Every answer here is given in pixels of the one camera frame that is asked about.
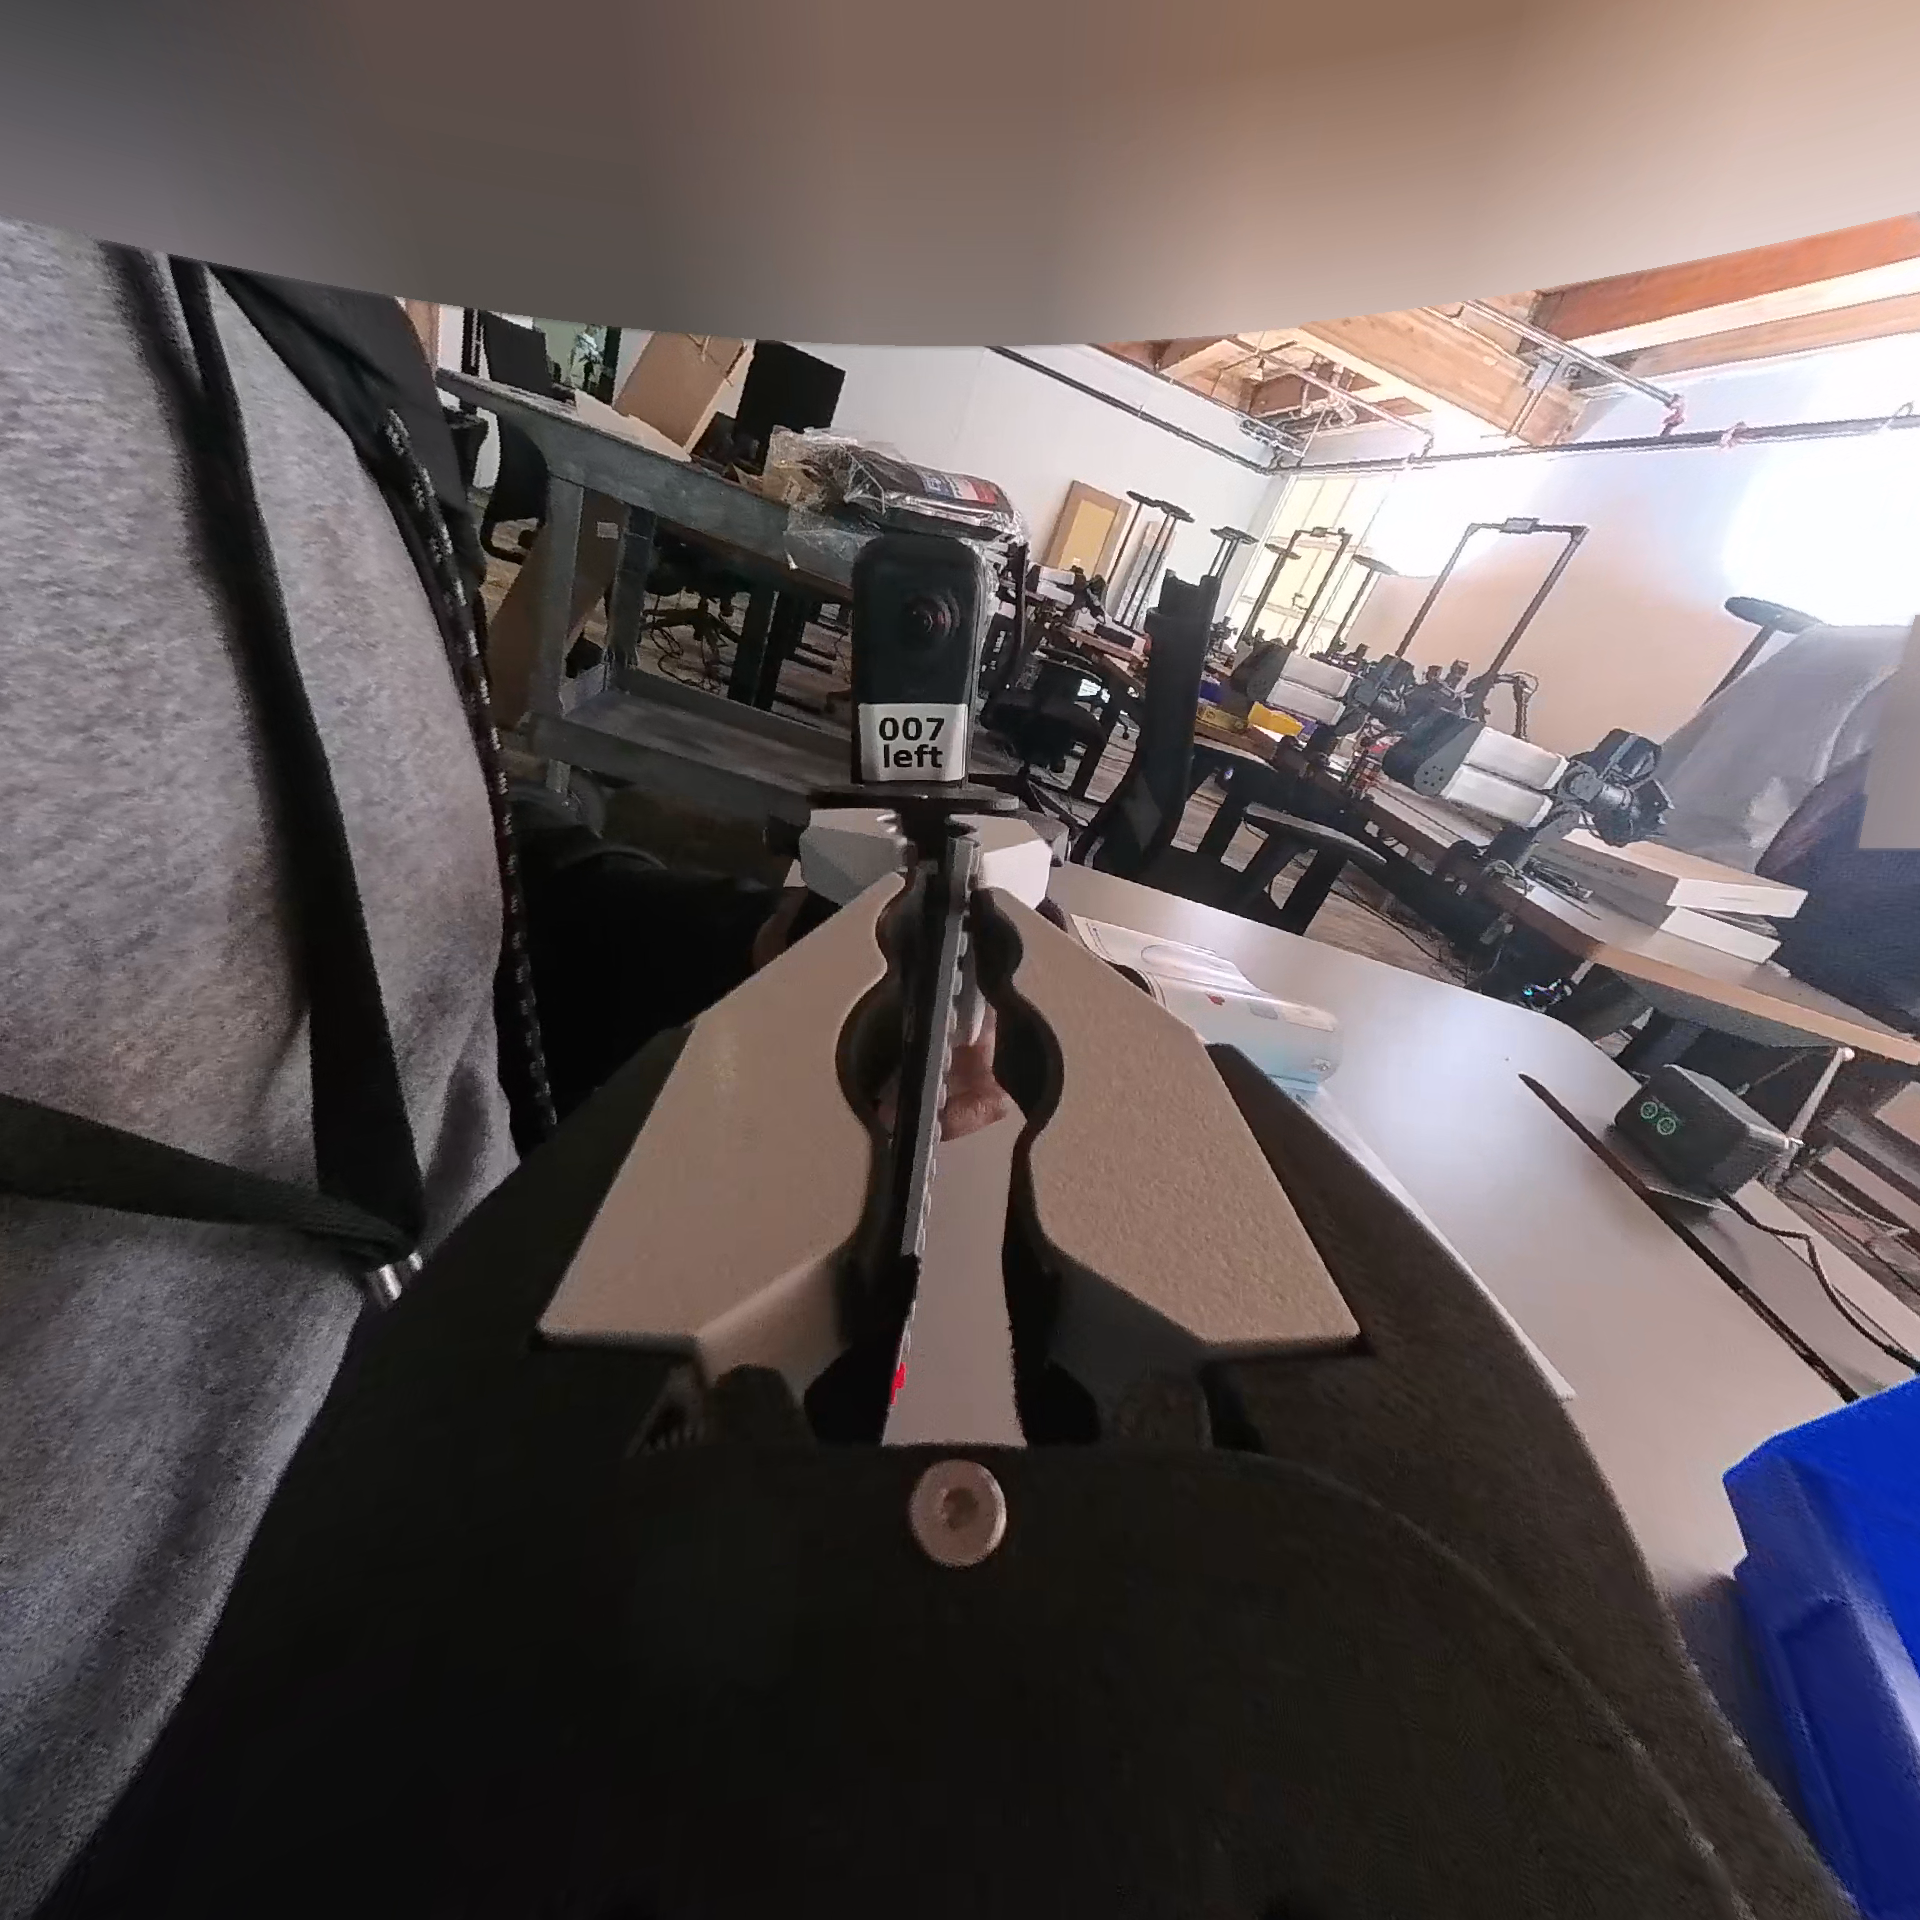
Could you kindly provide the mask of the grey metal workbench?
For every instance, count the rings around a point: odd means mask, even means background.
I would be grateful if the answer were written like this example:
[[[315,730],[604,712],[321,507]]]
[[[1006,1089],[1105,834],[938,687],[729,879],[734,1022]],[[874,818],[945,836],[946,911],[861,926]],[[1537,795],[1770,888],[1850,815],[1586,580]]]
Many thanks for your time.
[[[604,776],[734,818],[804,823],[806,795],[848,774],[852,743],[842,736],[616,660],[604,663],[598,692],[565,695],[576,544],[588,497],[604,493],[632,510],[629,528],[644,550],[657,533],[711,550],[758,592],[755,629],[745,632],[755,674],[765,638],[788,639],[804,605],[852,592],[856,555],[874,533],[779,507],[659,455],[609,407],[588,412],[588,398],[555,403],[448,369],[437,384],[526,430],[547,463],[557,555],[531,595],[531,657],[516,722],[520,743],[547,764],[547,785],[565,790],[569,776]]]

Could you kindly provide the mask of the white flat box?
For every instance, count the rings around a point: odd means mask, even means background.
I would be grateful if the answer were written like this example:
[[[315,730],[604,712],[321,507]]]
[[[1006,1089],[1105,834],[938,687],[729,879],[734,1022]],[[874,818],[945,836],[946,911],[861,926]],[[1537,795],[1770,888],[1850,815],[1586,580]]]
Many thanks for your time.
[[[1807,888],[1718,866],[1669,844],[1608,847],[1583,828],[1542,844],[1532,867],[1605,911],[1741,962],[1770,962]]]

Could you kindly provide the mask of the grey desk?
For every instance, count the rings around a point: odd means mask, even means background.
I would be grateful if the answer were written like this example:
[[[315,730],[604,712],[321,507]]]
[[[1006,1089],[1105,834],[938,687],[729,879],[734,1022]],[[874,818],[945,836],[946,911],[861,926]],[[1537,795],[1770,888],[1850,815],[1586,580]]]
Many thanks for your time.
[[[1339,1019],[1330,1100],[1569,1384],[1699,1664],[1735,1669],[1743,1542],[1724,1468],[1836,1409],[1836,1382],[1868,1398],[1905,1378],[1801,1254],[1712,1219],[1729,1284],[1681,1242],[1580,1137],[1634,1084],[1557,1022],[1078,866],[1051,871],[1051,899]]]

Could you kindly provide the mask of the plastic-wrapped dark bundle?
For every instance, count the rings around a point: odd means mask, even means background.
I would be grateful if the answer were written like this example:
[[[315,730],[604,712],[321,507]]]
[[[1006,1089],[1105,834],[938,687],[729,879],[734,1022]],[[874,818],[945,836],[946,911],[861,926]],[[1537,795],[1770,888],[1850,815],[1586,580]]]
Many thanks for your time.
[[[1028,543],[1020,507],[989,477],[910,463],[893,449],[819,427],[773,427],[762,460],[762,493],[790,510],[874,528]]]

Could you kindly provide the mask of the person's left hand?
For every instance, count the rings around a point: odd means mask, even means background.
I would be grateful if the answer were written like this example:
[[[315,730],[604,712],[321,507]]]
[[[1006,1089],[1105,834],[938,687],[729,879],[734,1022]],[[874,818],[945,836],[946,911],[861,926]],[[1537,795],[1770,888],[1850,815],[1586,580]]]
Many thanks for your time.
[[[771,968],[793,941],[824,925],[834,913],[828,900],[814,899],[804,885],[779,888],[773,907],[751,938],[751,969]],[[1006,1121],[1013,1100],[995,1075],[995,1009],[978,1005],[965,1042],[952,1038],[946,1058],[940,1140],[976,1137]]]

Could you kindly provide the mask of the pale blue instruction booklet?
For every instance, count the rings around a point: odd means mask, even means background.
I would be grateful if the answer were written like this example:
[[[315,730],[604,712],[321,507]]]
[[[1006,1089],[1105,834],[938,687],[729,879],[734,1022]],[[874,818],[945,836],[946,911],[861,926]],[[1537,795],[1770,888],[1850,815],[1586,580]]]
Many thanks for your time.
[[[1311,1096],[1343,1069],[1339,1019],[1320,1005],[1271,995],[1234,960],[1084,913],[1069,913],[1069,926],[1081,946],[1133,981],[1198,1042],[1234,1049],[1294,1096]]]

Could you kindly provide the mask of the cardboard box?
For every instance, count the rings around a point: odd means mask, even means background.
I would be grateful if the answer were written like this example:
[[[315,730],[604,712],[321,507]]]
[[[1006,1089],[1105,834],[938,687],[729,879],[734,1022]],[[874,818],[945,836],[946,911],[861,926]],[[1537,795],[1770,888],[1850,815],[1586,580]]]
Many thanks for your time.
[[[730,380],[749,369],[751,352],[751,341],[654,329],[632,369],[620,380],[609,407],[689,455]]]

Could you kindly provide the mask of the person's left forearm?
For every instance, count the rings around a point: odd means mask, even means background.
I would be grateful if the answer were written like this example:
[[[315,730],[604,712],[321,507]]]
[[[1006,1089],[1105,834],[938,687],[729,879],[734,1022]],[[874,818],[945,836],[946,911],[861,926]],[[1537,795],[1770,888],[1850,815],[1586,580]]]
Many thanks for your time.
[[[767,883],[670,867],[592,828],[521,836],[520,891],[557,1118],[745,984],[785,907]]]

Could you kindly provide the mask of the dark monitor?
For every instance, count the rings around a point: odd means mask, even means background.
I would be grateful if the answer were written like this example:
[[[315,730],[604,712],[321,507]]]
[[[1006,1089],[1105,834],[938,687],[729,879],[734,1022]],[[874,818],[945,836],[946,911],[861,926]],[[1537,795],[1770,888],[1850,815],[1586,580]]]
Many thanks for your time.
[[[734,434],[751,456],[765,456],[773,430],[828,427],[847,372],[790,344],[758,341],[741,383]]]

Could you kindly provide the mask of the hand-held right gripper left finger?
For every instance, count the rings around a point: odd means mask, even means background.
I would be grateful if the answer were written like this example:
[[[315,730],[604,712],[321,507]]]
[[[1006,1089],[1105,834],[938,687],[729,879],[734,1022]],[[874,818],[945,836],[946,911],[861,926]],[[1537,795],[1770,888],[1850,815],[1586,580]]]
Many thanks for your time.
[[[701,1013],[537,1317],[547,1350],[767,1369],[874,1444],[910,1284],[888,1254],[920,885],[877,879]]]

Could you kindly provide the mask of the black box device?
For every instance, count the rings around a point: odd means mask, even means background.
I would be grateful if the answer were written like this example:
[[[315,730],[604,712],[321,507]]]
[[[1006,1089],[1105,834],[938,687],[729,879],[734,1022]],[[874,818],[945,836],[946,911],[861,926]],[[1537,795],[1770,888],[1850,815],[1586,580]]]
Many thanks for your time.
[[[1718,1204],[1749,1182],[1776,1182],[1801,1143],[1755,1115],[1722,1082],[1662,1064],[1637,1088],[1605,1128],[1654,1196]]]

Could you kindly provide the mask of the black stand frame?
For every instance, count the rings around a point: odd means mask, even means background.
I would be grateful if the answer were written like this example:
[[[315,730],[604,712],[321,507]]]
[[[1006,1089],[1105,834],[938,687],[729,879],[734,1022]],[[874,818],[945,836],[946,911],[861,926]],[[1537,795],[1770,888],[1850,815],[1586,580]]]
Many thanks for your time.
[[[1404,660],[1411,653],[1414,638],[1420,638],[1432,605],[1440,602],[1443,588],[1452,580],[1452,571],[1462,563],[1466,550],[1482,534],[1490,534],[1490,539],[1557,539],[1562,551],[1551,563],[1542,586],[1536,588],[1536,595],[1528,596],[1528,605],[1519,613],[1519,621],[1512,625],[1512,629],[1501,638],[1493,663],[1477,678],[1466,682],[1466,692],[1459,698],[1462,698],[1462,712],[1468,717],[1486,717],[1486,705],[1490,705],[1494,682],[1506,677],[1512,653],[1519,651],[1520,638],[1532,629],[1532,625],[1543,612],[1543,602],[1562,586],[1569,557],[1580,551],[1591,528],[1583,521],[1549,521],[1537,516],[1506,516],[1506,519],[1468,521],[1462,528],[1459,543],[1452,544],[1452,551],[1445,555],[1443,569],[1430,578],[1430,588],[1427,588],[1420,606],[1414,612],[1411,625],[1404,627],[1404,638],[1397,643],[1397,660]]]

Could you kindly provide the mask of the long grey brick plate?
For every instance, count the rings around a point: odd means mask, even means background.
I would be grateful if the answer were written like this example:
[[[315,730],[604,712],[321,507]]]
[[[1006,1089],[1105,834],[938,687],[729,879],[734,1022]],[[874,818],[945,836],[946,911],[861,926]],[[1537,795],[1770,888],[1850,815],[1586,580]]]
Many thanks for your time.
[[[972,1027],[972,891],[976,828],[946,818],[935,860],[925,866],[916,919],[916,974],[910,985],[910,1033],[897,1088],[897,1196],[902,1256],[925,1261],[935,1172],[940,1155],[940,1111],[952,1038]]]

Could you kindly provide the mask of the blue plastic bin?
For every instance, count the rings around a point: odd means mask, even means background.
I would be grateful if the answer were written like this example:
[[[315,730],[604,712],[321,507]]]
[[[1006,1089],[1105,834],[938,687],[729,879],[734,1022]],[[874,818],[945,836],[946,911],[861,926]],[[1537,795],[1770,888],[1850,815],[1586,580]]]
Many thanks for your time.
[[[1918,1382],[1722,1480],[1798,1805],[1862,1917],[1918,1917]]]

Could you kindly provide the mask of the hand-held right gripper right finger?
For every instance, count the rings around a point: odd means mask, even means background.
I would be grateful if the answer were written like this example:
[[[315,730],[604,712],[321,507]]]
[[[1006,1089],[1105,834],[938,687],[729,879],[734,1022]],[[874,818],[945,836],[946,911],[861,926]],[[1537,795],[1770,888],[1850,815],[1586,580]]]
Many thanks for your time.
[[[1206,1042],[1001,888],[972,899],[972,935],[1022,1118],[1001,1232],[1022,1439],[1091,1444],[1142,1382],[1359,1350]]]

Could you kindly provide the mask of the grey background table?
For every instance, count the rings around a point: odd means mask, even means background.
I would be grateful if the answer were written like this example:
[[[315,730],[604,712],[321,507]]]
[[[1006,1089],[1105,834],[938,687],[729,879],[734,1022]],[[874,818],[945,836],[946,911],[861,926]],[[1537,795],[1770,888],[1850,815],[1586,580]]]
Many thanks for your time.
[[[1317,802],[1384,848],[1391,883],[1414,888],[1417,913],[1462,941],[1494,946],[1493,925],[1525,926],[1569,974],[1602,968],[1637,984],[1669,1019],[1743,1036],[1767,1045],[1848,1045],[1865,1058],[1918,1070],[1918,1038],[1813,988],[1770,962],[1743,962],[1713,946],[1644,926],[1600,900],[1569,900],[1532,874],[1486,874],[1477,866],[1477,823],[1427,802],[1391,781],[1348,786],[1317,764],[1296,737],[1228,729],[1198,712],[1195,743],[1271,768],[1305,786]]]

